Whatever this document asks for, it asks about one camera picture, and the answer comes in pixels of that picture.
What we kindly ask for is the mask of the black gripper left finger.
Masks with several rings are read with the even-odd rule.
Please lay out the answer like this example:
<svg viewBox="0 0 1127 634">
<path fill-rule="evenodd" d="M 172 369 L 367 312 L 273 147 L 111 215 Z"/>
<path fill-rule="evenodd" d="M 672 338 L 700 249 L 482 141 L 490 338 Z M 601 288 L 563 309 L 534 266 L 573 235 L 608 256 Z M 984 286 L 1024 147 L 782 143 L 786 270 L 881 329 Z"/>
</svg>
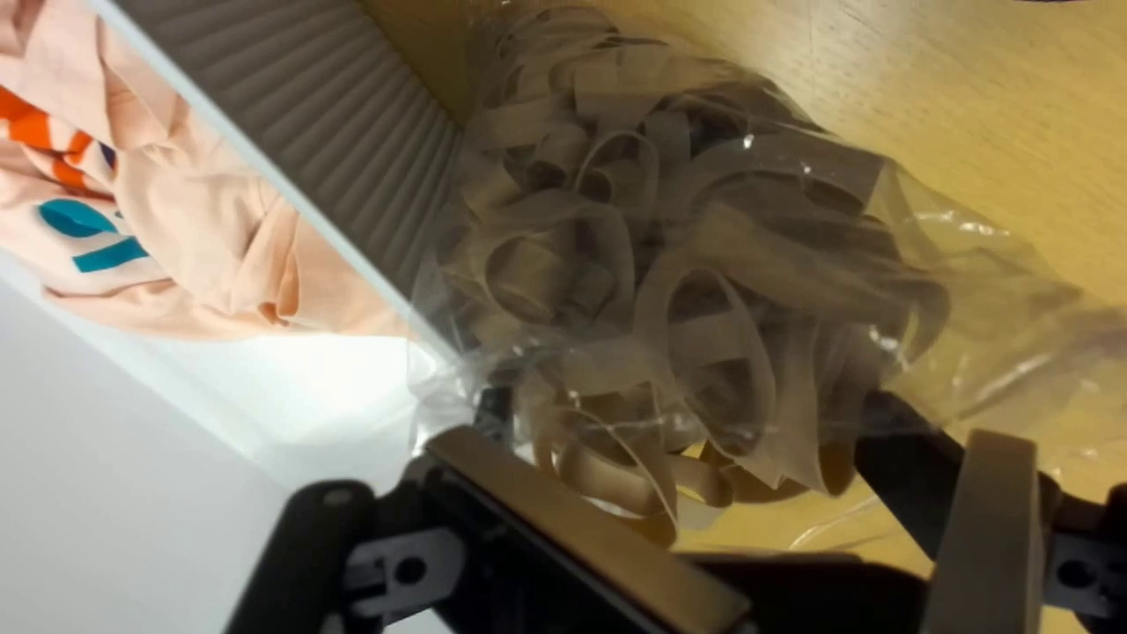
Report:
<svg viewBox="0 0 1127 634">
<path fill-rule="evenodd" d="M 750 602 L 471 425 L 297 491 L 223 634 L 755 634 Z"/>
</svg>

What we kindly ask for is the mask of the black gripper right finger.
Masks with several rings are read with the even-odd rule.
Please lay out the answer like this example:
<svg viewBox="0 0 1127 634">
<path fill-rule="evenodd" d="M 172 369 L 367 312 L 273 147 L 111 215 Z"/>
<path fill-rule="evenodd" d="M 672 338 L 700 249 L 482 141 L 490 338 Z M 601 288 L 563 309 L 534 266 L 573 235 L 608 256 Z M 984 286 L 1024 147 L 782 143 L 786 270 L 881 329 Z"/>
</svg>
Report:
<svg viewBox="0 0 1127 634">
<path fill-rule="evenodd" d="M 1127 634 L 1127 485 L 1069 494 L 1031 440 L 954 440 L 897 394 L 863 405 L 861 477 L 934 560 L 921 634 L 1043 634 L 1047 605 L 1080 634 Z"/>
</svg>

